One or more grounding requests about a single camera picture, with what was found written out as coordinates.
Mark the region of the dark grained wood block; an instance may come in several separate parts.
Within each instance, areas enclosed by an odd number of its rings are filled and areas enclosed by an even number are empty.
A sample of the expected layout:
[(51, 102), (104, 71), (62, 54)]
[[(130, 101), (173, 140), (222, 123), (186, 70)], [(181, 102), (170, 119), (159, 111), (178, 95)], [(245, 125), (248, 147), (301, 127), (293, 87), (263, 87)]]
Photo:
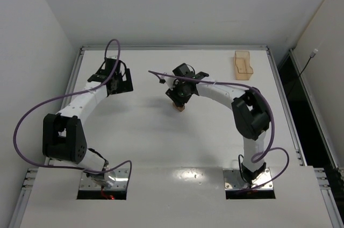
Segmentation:
[(185, 110), (185, 106), (177, 106), (175, 103), (173, 103), (173, 107), (178, 110), (179, 112), (182, 112)]

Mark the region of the clear amber plastic bin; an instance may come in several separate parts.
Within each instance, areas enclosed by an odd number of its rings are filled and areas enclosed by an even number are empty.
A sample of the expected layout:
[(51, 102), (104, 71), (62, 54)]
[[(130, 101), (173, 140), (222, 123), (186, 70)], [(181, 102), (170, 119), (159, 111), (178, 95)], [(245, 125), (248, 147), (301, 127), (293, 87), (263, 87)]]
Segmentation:
[(235, 51), (233, 61), (236, 80), (249, 81), (254, 73), (250, 65), (250, 52)]

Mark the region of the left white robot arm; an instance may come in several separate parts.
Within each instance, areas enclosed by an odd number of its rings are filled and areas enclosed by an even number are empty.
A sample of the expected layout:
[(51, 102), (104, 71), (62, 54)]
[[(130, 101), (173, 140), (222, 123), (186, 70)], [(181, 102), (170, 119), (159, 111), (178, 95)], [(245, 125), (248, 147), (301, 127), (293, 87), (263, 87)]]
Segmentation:
[(133, 91), (130, 70), (116, 58), (106, 58), (92, 74), (80, 94), (56, 114), (43, 120), (43, 155), (72, 163), (84, 170), (86, 176), (102, 187), (111, 187), (114, 172), (109, 162), (87, 145), (83, 124), (97, 105), (110, 95)]

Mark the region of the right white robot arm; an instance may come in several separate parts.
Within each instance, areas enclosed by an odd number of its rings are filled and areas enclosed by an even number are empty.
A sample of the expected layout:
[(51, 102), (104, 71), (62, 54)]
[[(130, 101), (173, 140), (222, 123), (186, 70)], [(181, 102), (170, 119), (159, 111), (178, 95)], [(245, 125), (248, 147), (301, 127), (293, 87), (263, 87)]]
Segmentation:
[(174, 106), (185, 108), (192, 95), (212, 99), (232, 111), (235, 127), (243, 137), (243, 160), (240, 164), (243, 180), (252, 184), (262, 172), (266, 163), (252, 158), (264, 152), (264, 139), (270, 125), (268, 106), (252, 88), (240, 89), (231, 85), (219, 84), (205, 72), (195, 73), (183, 63), (172, 74), (160, 78), (166, 84), (166, 95)]

